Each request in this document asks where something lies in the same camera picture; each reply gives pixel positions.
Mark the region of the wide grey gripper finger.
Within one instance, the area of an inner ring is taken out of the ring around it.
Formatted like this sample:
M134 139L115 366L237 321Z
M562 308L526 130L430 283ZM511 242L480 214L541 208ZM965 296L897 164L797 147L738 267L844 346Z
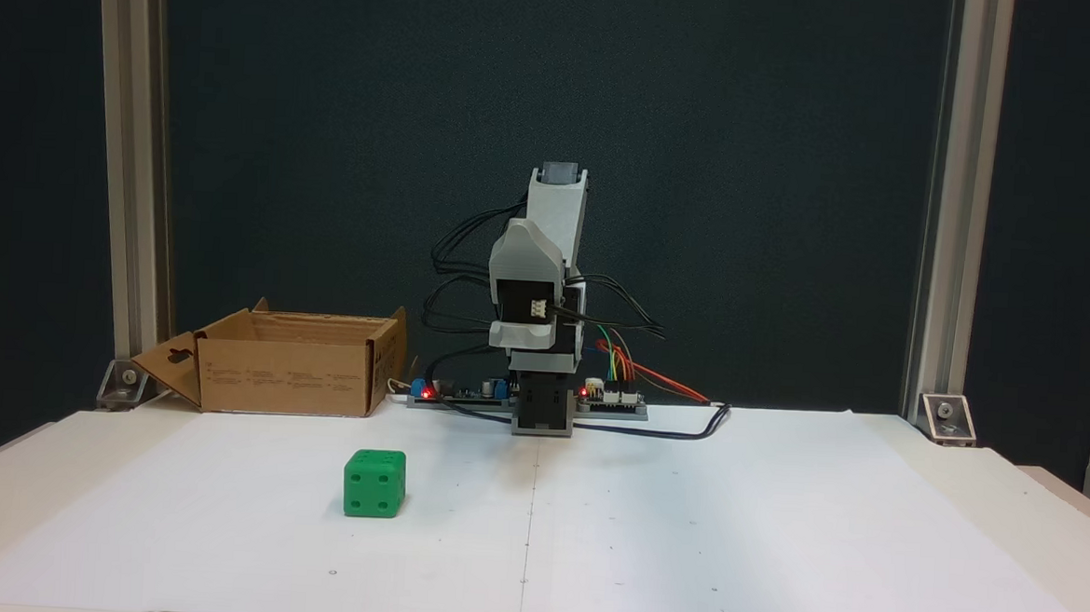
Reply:
M537 224L525 217L514 217L492 247L488 269L493 283L509 279L560 285L564 262L564 252L541 232Z

